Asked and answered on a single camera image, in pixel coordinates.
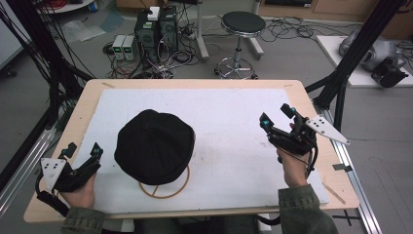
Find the metal bar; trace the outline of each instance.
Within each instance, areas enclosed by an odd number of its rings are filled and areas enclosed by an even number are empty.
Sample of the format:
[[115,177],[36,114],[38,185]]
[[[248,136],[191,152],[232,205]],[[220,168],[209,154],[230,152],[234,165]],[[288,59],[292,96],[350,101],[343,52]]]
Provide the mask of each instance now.
[[33,169],[36,167],[39,159],[49,147],[50,142],[55,137],[56,124],[49,130],[44,130],[38,137],[37,141],[32,144],[31,150],[27,154],[24,161],[19,164],[16,172],[10,178],[7,186],[0,193],[0,218],[12,204],[16,196],[19,194],[24,183],[27,181]]
[[203,38],[203,1],[198,0],[197,4],[198,9],[198,28],[195,38],[197,39],[198,48],[200,49],[201,53],[201,61],[205,62],[209,59],[209,54],[207,52],[206,43],[204,42]]
[[[316,107],[316,111],[320,113],[327,121],[329,121],[330,123],[333,123],[333,117],[329,110],[320,109]],[[332,140],[331,143],[333,144],[334,149],[337,152],[340,162],[346,166],[351,166],[353,169],[352,171],[347,172],[347,175],[349,176],[350,182],[352,183],[352,186],[355,189],[356,195],[358,196],[360,204],[357,210],[361,216],[361,221],[364,225],[366,232],[370,234],[382,233],[382,230],[380,229],[380,225],[377,221],[377,218],[374,215],[374,212],[370,206],[370,203],[368,202],[367,196],[365,195],[364,190],[361,186],[361,183],[358,179],[356,169],[353,166],[352,160],[346,149],[346,146],[334,140]]]

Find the concrete floor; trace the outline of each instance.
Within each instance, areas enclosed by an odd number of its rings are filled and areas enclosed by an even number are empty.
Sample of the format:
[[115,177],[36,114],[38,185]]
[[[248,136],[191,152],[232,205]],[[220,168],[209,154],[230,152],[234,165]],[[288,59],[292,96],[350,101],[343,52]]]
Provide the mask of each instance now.
[[[62,14],[60,19],[65,23],[88,18],[85,21],[86,26],[101,25],[111,13],[110,8],[95,14],[79,10]],[[216,20],[205,19],[204,24],[210,25]],[[133,18],[127,18],[120,27],[111,32],[90,41],[70,43],[70,46],[94,76],[104,78],[110,71],[110,62],[102,53],[103,46],[113,41],[118,34],[133,33],[133,28]],[[349,33],[353,28],[355,26],[340,30]],[[271,38],[269,31],[263,37]],[[206,36],[210,59],[205,63],[177,68],[174,78],[218,79],[213,74],[213,68],[222,58],[232,55],[236,40],[235,37]],[[250,47],[244,44],[243,58],[253,64],[260,79],[295,79],[308,86],[334,69],[327,55],[313,40],[295,38],[264,42],[258,38],[258,41],[265,55],[260,60],[255,59]],[[61,41],[56,42],[62,49]],[[4,71],[0,74],[0,170],[4,169],[48,107],[47,83],[30,58],[22,53],[11,65],[18,72],[18,76],[7,77]],[[312,92],[310,97],[315,98],[318,93],[319,91]],[[410,134],[413,129],[410,122],[413,116],[412,98],[411,88],[349,88],[346,94],[342,133],[352,142],[347,150],[383,233],[409,233],[413,230],[413,159],[410,157],[413,150],[413,137]],[[29,177],[0,219],[2,232],[58,232],[61,223],[31,224],[22,219],[34,192],[34,180],[35,175]],[[358,216],[357,211],[348,213]],[[329,214],[344,215],[344,211],[333,211]],[[365,232],[359,220],[352,220],[351,226],[345,219],[334,220],[340,233]],[[108,225],[119,227],[120,224]],[[276,227],[273,233],[281,232]]]

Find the black cable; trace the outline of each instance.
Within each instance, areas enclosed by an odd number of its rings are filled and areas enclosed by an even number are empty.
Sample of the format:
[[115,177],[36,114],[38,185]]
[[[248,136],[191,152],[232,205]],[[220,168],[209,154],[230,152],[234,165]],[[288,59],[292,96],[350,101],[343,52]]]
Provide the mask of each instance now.
[[320,35],[326,35],[325,33],[321,32],[320,30],[316,29],[316,27],[324,28],[330,31],[333,31],[331,34],[327,35],[348,35],[348,33],[344,33],[335,29],[334,27],[339,28],[346,28],[351,26],[360,26],[359,24],[348,24],[348,25],[329,25],[326,23],[318,23],[318,22],[304,22],[302,19],[299,18],[282,18],[282,19],[271,19],[266,20],[266,22],[270,22],[270,24],[266,27],[266,30],[271,33],[274,37],[272,39],[265,38],[264,35],[260,35],[261,39],[265,42],[274,42],[277,39],[294,39],[294,38],[305,38],[311,39],[317,42],[316,39],[313,38],[315,32]]

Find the human hand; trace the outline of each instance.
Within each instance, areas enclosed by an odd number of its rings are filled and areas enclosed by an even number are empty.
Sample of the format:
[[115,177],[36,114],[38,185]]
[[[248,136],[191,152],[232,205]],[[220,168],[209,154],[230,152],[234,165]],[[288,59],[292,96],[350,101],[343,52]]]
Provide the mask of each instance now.
[[70,207],[78,208],[92,208],[94,206],[94,179],[96,174],[89,178],[86,184],[73,191],[73,192],[62,192],[61,196],[66,200]]
[[306,171],[310,153],[293,155],[292,153],[277,148],[277,154],[282,157],[282,167],[284,170],[284,180],[288,187],[299,187],[307,185]]

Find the electronic equipment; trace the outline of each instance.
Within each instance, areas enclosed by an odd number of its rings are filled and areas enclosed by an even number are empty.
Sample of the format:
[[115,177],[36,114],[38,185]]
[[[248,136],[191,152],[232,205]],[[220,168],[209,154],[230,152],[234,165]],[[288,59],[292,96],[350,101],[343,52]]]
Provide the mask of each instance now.
[[151,21],[158,20],[159,13],[160,13],[160,7],[150,7],[149,11],[150,13],[148,14],[148,20],[151,20]]
[[176,6],[163,8],[159,17],[161,35],[164,41],[164,51],[178,51]]
[[160,26],[158,21],[148,20],[148,11],[137,15],[134,35],[138,43],[139,55],[143,59],[158,62],[158,46],[160,42]]
[[[67,162],[67,158],[73,156],[76,148],[76,144],[72,142],[66,149],[61,150],[56,159],[42,158],[42,171],[37,176],[35,184],[37,199],[48,204],[63,216],[67,215],[69,208],[58,199],[55,190],[58,192],[73,192],[84,186],[100,168],[99,161],[103,154],[103,149],[95,143],[91,151],[91,158],[81,167],[73,170]],[[39,186],[42,178],[46,182],[46,190],[44,191],[40,191]]]
[[[359,30],[353,30],[339,46],[339,54],[343,56],[355,41]],[[403,52],[393,41],[377,39],[362,58],[360,65],[372,72],[371,77],[383,88],[391,88],[402,79],[408,77],[400,69],[407,63]]]
[[262,113],[259,118],[260,127],[267,133],[268,140],[275,147],[282,148],[294,154],[294,156],[305,155],[311,152],[313,148],[316,150],[314,158],[309,158],[311,162],[308,162],[307,176],[314,169],[318,156],[316,133],[344,144],[350,144],[340,132],[321,116],[316,116],[313,119],[304,118],[295,108],[289,107],[288,104],[284,104],[281,110],[290,119],[295,116],[294,127],[290,133],[275,128],[274,123],[265,113]]
[[137,46],[134,36],[126,36],[124,44],[122,45],[125,60],[135,60],[137,56]]
[[124,52],[122,51],[122,45],[124,44],[126,37],[127,36],[125,35],[118,35],[115,39],[115,42],[113,42],[112,49],[117,60],[125,59]]

